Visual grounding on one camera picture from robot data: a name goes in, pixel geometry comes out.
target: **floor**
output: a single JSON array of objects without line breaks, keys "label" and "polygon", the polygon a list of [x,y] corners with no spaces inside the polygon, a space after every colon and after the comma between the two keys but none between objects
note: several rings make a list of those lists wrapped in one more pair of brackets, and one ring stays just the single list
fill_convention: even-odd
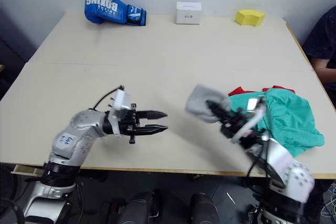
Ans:
[{"label": "floor", "polygon": [[[187,174],[115,171],[99,174],[95,179],[81,177],[80,181],[83,183],[85,209],[91,212],[90,215],[83,216],[81,224],[103,223],[100,209],[104,202],[112,198],[130,200],[137,193],[156,188],[163,192],[164,199],[163,218],[160,223],[188,223],[188,206],[194,193],[202,192],[210,196],[217,206],[220,222],[225,224],[247,223],[247,210],[251,205],[257,204],[251,190],[243,186],[244,180],[239,177],[207,175],[199,180],[192,180]],[[25,182],[21,184],[21,191],[25,185]],[[21,206],[27,202],[32,188],[29,185],[19,201]],[[71,201],[75,215],[69,219],[69,224],[76,223],[79,216],[76,194],[72,195]],[[13,223],[13,220],[14,216],[7,214],[0,223]],[[330,218],[322,217],[321,220],[323,224],[332,224]]]}]

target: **gray cloth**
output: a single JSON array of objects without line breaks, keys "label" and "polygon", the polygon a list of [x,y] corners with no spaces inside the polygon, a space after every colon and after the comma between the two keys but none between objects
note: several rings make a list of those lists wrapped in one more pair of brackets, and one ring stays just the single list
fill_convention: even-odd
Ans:
[{"label": "gray cloth", "polygon": [[185,110],[207,123],[215,123],[218,121],[218,118],[213,115],[206,105],[207,100],[219,103],[222,108],[227,111],[231,110],[230,101],[227,95],[200,84],[194,88],[189,96]]}]

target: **person's arm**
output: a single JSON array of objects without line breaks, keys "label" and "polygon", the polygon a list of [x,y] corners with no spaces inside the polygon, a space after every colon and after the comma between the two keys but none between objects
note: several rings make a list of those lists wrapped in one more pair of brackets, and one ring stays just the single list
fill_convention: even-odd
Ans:
[{"label": "person's arm", "polygon": [[322,83],[336,82],[336,69],[327,68],[329,61],[330,59],[311,59],[311,65]]}]

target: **red cloth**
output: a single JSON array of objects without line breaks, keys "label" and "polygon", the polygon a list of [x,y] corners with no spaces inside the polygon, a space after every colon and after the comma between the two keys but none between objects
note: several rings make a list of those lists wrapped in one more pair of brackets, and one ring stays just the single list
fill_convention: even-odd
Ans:
[{"label": "red cloth", "polygon": [[[263,88],[263,92],[266,92],[267,90],[269,89],[286,89],[282,86],[277,86],[277,85],[274,85],[272,88]],[[295,94],[295,90],[293,89],[287,89],[291,92],[293,92]],[[244,93],[253,93],[255,91],[248,91],[248,90],[244,90],[241,86],[239,86],[238,88],[236,88],[235,90],[231,91],[228,96],[230,97],[231,95],[235,95],[235,94],[244,94]]]},{"label": "red cloth", "polygon": [[[286,89],[286,88],[284,88],[284,87],[282,87],[282,86],[276,86],[276,85],[274,85],[273,87],[272,87],[273,89]],[[263,88],[262,90],[263,90],[263,92],[265,92],[265,91],[267,91],[267,90],[269,90],[270,88]],[[291,91],[291,92],[293,92],[294,94],[295,94],[295,90],[293,90],[293,89],[287,89],[287,90],[289,90],[289,91]]]}]

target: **white box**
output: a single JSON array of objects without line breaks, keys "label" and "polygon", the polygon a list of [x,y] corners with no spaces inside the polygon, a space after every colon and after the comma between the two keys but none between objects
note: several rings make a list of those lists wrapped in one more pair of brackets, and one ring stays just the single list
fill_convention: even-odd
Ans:
[{"label": "white box", "polygon": [[177,2],[177,24],[199,24],[201,22],[202,5],[200,2]]}]

